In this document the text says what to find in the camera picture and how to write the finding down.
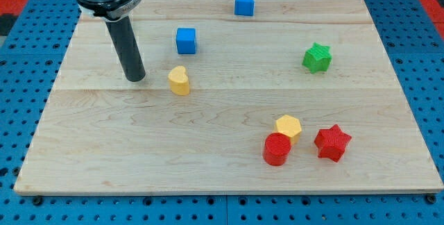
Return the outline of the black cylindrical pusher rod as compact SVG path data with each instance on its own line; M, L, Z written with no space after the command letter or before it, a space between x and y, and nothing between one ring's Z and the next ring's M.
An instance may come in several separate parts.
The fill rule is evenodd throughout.
M108 32L117 52L122 70L128 81L142 80L146 71L129 17L116 22L106 22Z

